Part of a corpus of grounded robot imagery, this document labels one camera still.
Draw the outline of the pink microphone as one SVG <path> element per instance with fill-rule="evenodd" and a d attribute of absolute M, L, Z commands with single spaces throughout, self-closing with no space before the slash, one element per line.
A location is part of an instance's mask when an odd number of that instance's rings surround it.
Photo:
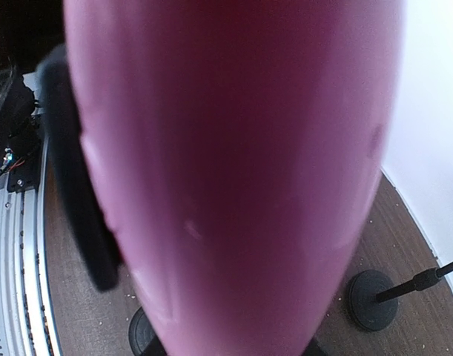
<path fill-rule="evenodd" d="M 66 1 L 93 189 L 171 355 L 299 355 L 380 180 L 402 1 Z"/>

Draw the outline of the black microphone stand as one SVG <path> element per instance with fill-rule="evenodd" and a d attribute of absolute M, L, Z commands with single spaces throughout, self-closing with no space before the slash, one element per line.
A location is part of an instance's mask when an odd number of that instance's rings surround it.
<path fill-rule="evenodd" d="M 87 172 L 65 45 L 51 50 L 38 65 L 37 74 L 42 86 L 42 124 L 70 230 L 92 284 L 100 292 L 110 291 L 119 282 L 123 259 Z"/>
<path fill-rule="evenodd" d="M 410 280 L 394 285 L 391 278 L 381 271 L 362 271 L 353 276 L 347 285 L 345 301 L 349 316 L 365 332 L 384 330 L 397 315 L 399 297 L 425 291 L 452 272 L 453 261 L 439 268 L 428 268 Z"/>

